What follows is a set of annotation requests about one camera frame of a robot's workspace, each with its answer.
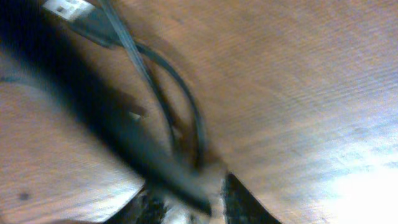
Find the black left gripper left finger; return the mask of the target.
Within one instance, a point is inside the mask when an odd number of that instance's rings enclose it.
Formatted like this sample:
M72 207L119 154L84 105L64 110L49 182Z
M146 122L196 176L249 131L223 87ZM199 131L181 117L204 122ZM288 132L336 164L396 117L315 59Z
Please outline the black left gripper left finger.
M143 187L104 224L161 224L167 207L147 187Z

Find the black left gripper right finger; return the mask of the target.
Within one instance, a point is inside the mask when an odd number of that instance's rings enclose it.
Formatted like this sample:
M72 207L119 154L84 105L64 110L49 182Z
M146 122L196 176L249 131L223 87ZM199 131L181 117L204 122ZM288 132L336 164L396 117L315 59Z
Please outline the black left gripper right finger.
M280 224L230 172L225 176L222 199L227 224Z

